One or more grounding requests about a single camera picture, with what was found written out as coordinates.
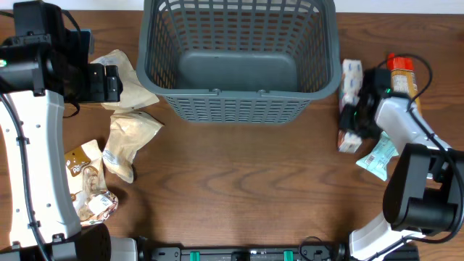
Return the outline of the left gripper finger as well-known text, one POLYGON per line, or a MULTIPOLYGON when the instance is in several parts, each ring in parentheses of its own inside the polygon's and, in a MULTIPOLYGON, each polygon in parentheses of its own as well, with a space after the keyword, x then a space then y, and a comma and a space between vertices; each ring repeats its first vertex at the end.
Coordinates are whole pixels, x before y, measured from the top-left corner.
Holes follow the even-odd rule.
POLYGON ((122 93, 122 86, 119 84, 109 84, 105 91, 105 98, 106 102, 119 102, 120 95, 122 93))
POLYGON ((106 65, 104 68, 108 84, 121 84, 117 65, 106 65))

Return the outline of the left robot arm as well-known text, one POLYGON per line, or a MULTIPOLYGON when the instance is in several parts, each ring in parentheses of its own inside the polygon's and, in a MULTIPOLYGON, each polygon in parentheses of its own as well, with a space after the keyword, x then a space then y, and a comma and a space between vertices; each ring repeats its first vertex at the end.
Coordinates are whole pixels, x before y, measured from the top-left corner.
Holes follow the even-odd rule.
POLYGON ((15 34, 1 45, 1 131, 12 189, 3 260, 109 260, 105 225, 83 228, 67 182, 66 104, 116 102, 114 65, 90 63, 91 34, 68 30, 70 13, 44 1, 13 6, 15 34))

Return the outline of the Kleenex tissue multipack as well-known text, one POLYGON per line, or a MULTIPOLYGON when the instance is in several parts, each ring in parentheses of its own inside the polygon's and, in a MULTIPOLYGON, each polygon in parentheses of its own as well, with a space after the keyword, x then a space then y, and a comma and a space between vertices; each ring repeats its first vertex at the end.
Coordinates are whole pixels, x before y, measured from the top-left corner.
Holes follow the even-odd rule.
POLYGON ((353 119, 358 96, 363 84, 363 66, 360 60, 345 59, 342 64, 339 86, 339 132, 337 146, 342 153, 354 154, 362 144, 362 139, 353 130, 353 119))

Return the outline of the light blue snack packet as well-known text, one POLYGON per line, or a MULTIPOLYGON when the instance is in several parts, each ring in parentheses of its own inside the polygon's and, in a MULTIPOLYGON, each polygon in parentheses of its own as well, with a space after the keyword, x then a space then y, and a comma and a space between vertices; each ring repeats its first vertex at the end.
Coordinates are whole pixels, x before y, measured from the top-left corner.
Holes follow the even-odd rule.
POLYGON ((388 178, 387 165, 392 157, 398 155, 398 151, 389 136, 385 132, 382 132, 373 150, 365 157, 356 161, 356 165, 374 174, 382 181, 386 181, 388 178))

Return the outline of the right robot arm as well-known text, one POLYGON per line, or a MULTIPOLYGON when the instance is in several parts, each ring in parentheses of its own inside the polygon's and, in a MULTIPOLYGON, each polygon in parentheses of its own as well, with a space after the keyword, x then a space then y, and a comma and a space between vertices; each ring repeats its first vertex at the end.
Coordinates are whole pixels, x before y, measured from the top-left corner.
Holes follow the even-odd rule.
POLYGON ((441 140, 391 73, 363 73, 360 100, 344 127, 362 138, 385 133, 399 154, 383 197, 383 210, 351 232, 347 257, 383 260, 411 241, 442 244, 463 226, 463 153, 441 140))

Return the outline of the orange spaghetti packet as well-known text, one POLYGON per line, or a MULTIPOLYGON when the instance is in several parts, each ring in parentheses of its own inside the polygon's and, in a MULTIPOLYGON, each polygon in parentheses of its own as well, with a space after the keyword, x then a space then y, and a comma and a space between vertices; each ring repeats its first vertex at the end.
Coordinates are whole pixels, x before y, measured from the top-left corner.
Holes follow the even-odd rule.
POLYGON ((413 98, 418 93, 413 60, 397 57, 394 53, 388 54, 387 59, 386 66, 391 72, 391 87, 394 91, 405 93, 413 98))

